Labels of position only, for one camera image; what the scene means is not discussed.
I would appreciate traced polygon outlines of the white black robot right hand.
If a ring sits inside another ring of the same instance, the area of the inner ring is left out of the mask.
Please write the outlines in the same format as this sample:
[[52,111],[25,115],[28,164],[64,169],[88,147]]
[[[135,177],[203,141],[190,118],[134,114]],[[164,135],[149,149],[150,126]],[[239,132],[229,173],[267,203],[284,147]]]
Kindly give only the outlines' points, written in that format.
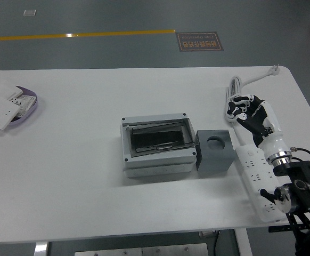
[[292,153],[283,140],[283,132],[271,105],[257,96],[234,95],[226,98],[225,118],[238,123],[252,134],[254,144],[264,152],[266,161],[290,162]]

